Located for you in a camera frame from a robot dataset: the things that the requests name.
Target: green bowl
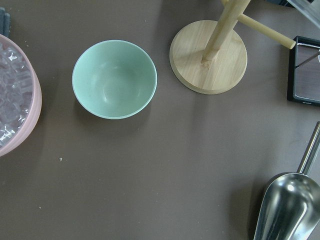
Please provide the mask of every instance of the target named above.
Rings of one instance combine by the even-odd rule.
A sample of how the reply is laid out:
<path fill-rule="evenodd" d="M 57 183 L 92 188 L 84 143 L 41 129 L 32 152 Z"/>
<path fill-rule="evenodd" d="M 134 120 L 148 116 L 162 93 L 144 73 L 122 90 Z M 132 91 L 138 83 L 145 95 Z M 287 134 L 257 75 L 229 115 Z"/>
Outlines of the green bowl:
<path fill-rule="evenodd" d="M 151 101 L 157 71 L 137 45 L 108 40 L 91 46 L 79 57 L 72 87 L 77 100 L 90 113 L 105 119 L 124 119 Z"/>

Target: gray tabletop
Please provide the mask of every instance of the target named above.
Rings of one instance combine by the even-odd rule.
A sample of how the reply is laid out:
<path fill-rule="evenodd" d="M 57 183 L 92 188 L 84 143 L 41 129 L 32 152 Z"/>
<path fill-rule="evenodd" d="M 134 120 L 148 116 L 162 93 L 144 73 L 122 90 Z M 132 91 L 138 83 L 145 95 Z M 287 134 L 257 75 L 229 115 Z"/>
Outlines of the gray tabletop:
<path fill-rule="evenodd" d="M 238 23 L 244 77 L 218 95 L 189 90 L 172 72 L 176 33 L 218 20 L 219 0 L 2 0 L 10 38 L 42 90 L 31 135 L 0 159 L 2 240 L 253 239 L 269 179 L 295 172 L 320 108 L 286 99 L 289 50 Z M 296 9 L 253 0 L 253 19 L 293 39 L 320 39 Z M 157 69 L 150 104 L 107 120 L 76 100 L 72 71 L 111 39 L 143 48 Z M 311 178 L 320 183 L 320 159 Z M 310 240 L 320 237 L 317 226 Z"/>

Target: scoop handle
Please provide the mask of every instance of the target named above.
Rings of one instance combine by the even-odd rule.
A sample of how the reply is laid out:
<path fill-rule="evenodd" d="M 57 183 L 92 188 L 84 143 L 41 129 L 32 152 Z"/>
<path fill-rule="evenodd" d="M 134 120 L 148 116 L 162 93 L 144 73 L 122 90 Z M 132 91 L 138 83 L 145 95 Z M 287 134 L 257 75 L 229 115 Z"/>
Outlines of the scoop handle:
<path fill-rule="evenodd" d="M 304 152 L 301 163 L 298 167 L 297 173 L 309 175 L 311 166 L 317 157 L 320 144 L 320 121 L 318 121 L 313 130 L 312 136 L 309 140 L 308 146 Z"/>

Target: round wooden base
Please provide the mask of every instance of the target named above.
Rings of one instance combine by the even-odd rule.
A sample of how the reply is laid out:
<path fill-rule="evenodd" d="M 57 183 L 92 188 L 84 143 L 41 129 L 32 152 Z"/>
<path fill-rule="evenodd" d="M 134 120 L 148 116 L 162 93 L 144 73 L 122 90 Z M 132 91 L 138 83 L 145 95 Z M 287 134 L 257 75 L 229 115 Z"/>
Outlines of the round wooden base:
<path fill-rule="evenodd" d="M 245 74 L 247 50 L 240 36 L 232 30 L 216 57 L 202 63 L 203 52 L 217 21 L 190 23 L 174 37 L 170 64 L 176 77 L 189 89 L 201 94 L 220 94 L 230 90 Z"/>

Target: ice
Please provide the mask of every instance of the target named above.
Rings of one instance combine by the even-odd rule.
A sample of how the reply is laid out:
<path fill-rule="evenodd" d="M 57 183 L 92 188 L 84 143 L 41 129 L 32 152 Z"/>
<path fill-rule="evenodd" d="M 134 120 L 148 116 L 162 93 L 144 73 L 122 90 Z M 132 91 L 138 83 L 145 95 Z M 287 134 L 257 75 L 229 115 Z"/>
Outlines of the ice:
<path fill-rule="evenodd" d="M 0 148 L 23 125 L 33 95 L 32 72 L 13 46 L 0 43 Z"/>

